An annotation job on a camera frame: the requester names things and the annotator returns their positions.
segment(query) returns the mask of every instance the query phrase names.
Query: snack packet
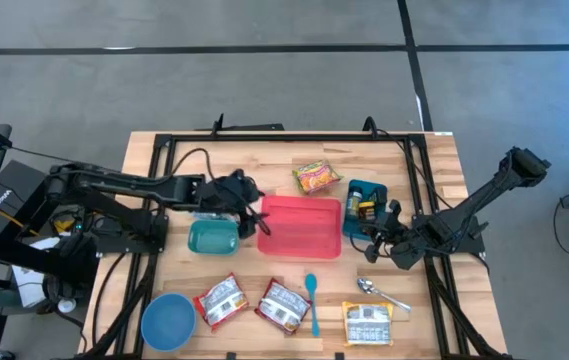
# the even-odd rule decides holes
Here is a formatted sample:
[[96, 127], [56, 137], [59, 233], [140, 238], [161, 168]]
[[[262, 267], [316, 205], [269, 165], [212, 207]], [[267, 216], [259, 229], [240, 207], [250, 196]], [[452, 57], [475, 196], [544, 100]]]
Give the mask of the snack packet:
[[302, 323], [310, 307], [310, 301], [285, 288], [273, 278], [255, 309], [255, 313], [277, 325], [286, 334], [292, 335]]
[[193, 303], [213, 331], [248, 306], [248, 300], [233, 273], [206, 293], [193, 298]]
[[320, 160], [293, 170], [297, 185], [306, 194], [340, 181], [339, 176], [326, 160]]
[[389, 303], [354, 304], [342, 303], [346, 344], [393, 345], [391, 317], [393, 305]]

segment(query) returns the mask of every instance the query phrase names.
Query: blue bowl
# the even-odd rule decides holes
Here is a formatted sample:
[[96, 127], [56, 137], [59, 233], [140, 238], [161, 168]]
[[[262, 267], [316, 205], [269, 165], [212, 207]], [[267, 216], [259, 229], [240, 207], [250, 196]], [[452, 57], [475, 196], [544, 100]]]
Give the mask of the blue bowl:
[[195, 307], [182, 294], [168, 293], [151, 301], [142, 315], [142, 337], [157, 351], [184, 346], [195, 331]]

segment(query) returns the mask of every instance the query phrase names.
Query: gray concrete floor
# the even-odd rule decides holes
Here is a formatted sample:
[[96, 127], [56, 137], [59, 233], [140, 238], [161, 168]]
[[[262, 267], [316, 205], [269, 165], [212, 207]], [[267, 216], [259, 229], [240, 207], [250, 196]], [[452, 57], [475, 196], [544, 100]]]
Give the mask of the gray concrete floor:
[[[569, 43], [569, 0], [408, 0], [418, 44]], [[0, 0], [0, 47], [403, 43], [393, 0]], [[510, 352], [569, 359], [569, 256], [552, 213], [569, 193], [569, 52], [419, 56], [433, 126], [453, 131], [470, 190], [513, 145], [553, 163], [538, 187], [481, 213]], [[0, 56], [0, 123], [17, 146], [121, 165], [133, 130], [282, 122], [351, 130], [421, 124], [405, 53]], [[11, 153], [43, 170], [49, 161]], [[569, 211], [558, 219], [569, 248]], [[77, 329], [14, 316], [2, 347], [70, 356]]]

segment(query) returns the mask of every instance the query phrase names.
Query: wooden tabletop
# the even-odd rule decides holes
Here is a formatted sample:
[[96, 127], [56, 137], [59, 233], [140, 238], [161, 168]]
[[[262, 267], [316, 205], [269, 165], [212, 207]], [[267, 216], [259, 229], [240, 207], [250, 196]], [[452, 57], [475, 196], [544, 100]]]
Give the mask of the wooden tabletop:
[[[124, 172], [147, 175], [155, 134], [155, 132], [131, 134], [124, 160]], [[455, 140], [450, 134], [436, 133], [426, 133], [426, 139], [436, 190], [451, 205], [455, 205], [467, 196]], [[210, 152], [215, 176], [228, 175], [234, 169], [242, 168], [248, 176], [255, 179], [260, 190], [276, 195], [300, 196], [291, 170], [317, 160], [328, 159], [344, 178], [329, 190], [313, 196], [338, 199], [342, 202], [342, 211], [344, 211], [348, 182], [351, 179], [361, 179], [382, 183], [388, 187], [389, 199], [397, 199], [402, 205], [400, 221], [409, 224], [414, 212], [406, 160], [394, 142], [179, 143], [175, 159], [179, 159], [195, 147], [204, 147]], [[415, 158], [417, 165], [421, 167], [417, 153]], [[186, 160], [178, 171], [181, 174], [205, 172], [204, 157], [201, 153], [194, 154]], [[420, 184], [423, 202], [428, 204], [426, 187], [422, 179]], [[131, 207], [139, 207], [141, 203], [138, 199], [127, 197], [119, 197], [118, 200]], [[254, 207], [259, 211], [261, 205], [256, 203]], [[363, 254], [351, 247], [346, 237], [342, 239], [342, 255], [334, 260], [266, 256], [257, 249], [256, 236], [242, 241], [237, 254], [230, 257], [198, 255], [187, 247], [189, 228], [194, 221], [192, 215], [173, 211], [169, 211], [168, 215], [170, 231], [166, 249], [159, 256], [153, 297], [166, 292], [179, 292], [192, 298], [204, 293], [233, 272], [245, 291], [250, 306], [222, 325], [215, 333], [211, 333], [210, 327], [198, 314], [197, 329], [185, 347], [173, 353], [159, 353], [145, 346], [145, 359], [181, 357], [221, 359], [227, 352], [235, 352], [239, 359], [334, 358], [335, 352], [344, 352], [347, 359], [439, 358], [422, 262], [408, 271], [398, 269], [389, 259], [381, 258], [376, 264], [370, 264]], [[357, 243], [364, 247], [364, 241]], [[116, 254], [111, 254], [100, 261], [94, 289], [101, 286], [106, 271], [116, 257]], [[127, 255], [120, 262], [106, 285], [99, 308], [98, 338], [121, 308], [130, 257]], [[468, 255], [456, 254], [451, 256], [451, 260], [462, 309], [488, 343], [498, 351], [505, 352], [506, 345], [486, 269]], [[145, 259], [142, 260], [140, 269], [144, 269], [144, 266]], [[315, 338], [311, 333], [310, 313], [295, 335], [286, 336], [253, 312], [271, 277], [307, 297], [304, 277], [310, 272], [315, 273], [318, 279], [316, 305], [321, 337]], [[346, 340], [342, 321], [342, 302], [381, 300], [361, 293], [355, 283], [357, 277], [373, 280], [378, 289], [413, 306], [410, 315], [398, 308], [395, 309], [392, 347], [344, 346]], [[84, 335], [89, 341], [96, 297], [97, 291], [93, 291], [84, 327]], [[454, 338], [452, 319], [447, 310], [444, 313], [450, 347], [452, 351], [456, 351], [457, 346], [452, 339]], [[136, 310], [129, 323], [125, 347], [127, 352], [133, 349], [132, 339], [137, 329], [137, 319]]]

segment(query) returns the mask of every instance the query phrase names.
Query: metal spoon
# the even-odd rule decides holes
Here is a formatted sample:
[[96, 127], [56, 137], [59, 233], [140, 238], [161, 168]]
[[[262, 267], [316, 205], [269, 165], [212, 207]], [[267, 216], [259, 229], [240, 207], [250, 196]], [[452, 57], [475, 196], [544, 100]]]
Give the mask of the metal spoon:
[[373, 286], [373, 282], [371, 280], [367, 280], [365, 278], [359, 278], [357, 279], [357, 286], [359, 286], [360, 290], [362, 290], [363, 292], [367, 293], [367, 294], [376, 294], [379, 295], [383, 298], [385, 298], [386, 300], [392, 302], [393, 304], [399, 306], [400, 308], [402, 308], [404, 311], [406, 312], [411, 312], [411, 306], [408, 304], [404, 304], [403, 302], [388, 296], [386, 294], [384, 294], [383, 292], [377, 290], [375, 288], [375, 286]]

